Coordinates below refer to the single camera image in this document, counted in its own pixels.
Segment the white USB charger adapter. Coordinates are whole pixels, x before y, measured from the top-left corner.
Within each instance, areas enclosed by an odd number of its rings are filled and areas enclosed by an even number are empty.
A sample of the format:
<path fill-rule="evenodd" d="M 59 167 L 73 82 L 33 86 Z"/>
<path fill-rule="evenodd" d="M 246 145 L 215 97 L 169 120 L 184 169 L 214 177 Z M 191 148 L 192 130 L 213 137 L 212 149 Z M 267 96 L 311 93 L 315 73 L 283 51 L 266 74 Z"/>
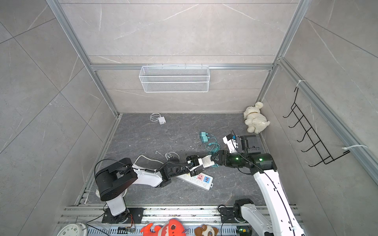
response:
<path fill-rule="evenodd" d="M 203 158 L 199 158 L 198 162 L 203 168 L 209 168 L 215 165 L 215 162 L 211 159 L 211 155 L 207 155 Z"/>

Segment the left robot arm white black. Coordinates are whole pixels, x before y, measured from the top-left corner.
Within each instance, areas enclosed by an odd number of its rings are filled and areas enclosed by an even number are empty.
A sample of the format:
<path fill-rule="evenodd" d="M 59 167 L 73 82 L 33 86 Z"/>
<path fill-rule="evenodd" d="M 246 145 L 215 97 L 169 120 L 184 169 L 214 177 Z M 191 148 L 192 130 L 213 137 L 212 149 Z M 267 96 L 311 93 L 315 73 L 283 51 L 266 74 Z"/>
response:
<path fill-rule="evenodd" d="M 173 158 L 156 169 L 140 167 L 130 158 L 106 158 L 105 161 L 113 163 L 98 171 L 94 170 L 94 180 L 100 200 L 106 202 L 113 217 L 128 211 L 123 194 L 132 184 L 165 187 L 171 183 L 173 177 L 195 174 L 196 169 L 205 167 L 205 161 L 198 155 L 188 156 L 185 163 Z"/>

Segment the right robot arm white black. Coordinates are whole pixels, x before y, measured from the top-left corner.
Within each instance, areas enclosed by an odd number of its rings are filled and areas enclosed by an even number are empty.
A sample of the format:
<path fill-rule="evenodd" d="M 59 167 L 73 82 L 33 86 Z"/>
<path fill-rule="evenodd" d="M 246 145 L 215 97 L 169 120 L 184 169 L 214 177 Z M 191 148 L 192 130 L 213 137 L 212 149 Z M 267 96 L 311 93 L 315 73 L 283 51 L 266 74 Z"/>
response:
<path fill-rule="evenodd" d="M 248 167 L 264 197 L 270 219 L 250 199 L 234 204 L 234 218 L 248 222 L 259 236 L 304 236 L 283 191 L 277 166 L 268 153 L 247 154 L 219 151 L 211 160 L 230 168 Z"/>

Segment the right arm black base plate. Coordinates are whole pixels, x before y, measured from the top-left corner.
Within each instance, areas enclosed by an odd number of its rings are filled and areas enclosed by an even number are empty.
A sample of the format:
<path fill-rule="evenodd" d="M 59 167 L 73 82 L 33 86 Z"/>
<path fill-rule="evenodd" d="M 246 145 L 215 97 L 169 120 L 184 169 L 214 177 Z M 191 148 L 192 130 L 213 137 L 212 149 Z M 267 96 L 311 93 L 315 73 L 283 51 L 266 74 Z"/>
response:
<path fill-rule="evenodd" d="M 245 223 L 245 220 L 237 218 L 232 207 L 220 205 L 217 207 L 222 223 Z"/>

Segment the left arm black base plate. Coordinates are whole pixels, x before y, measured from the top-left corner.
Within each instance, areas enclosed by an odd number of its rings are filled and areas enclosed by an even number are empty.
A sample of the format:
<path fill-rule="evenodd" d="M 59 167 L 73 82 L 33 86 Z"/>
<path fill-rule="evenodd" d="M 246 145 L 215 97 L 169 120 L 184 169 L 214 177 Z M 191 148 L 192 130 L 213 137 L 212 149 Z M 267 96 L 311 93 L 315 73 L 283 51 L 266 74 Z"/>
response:
<path fill-rule="evenodd" d="M 113 216 L 111 211 L 107 209 L 104 213 L 104 217 L 101 223 L 108 223 L 108 224 L 131 224 L 136 223 L 140 224 L 142 221 L 144 213 L 144 208 L 127 208 L 127 210 L 117 216 Z"/>

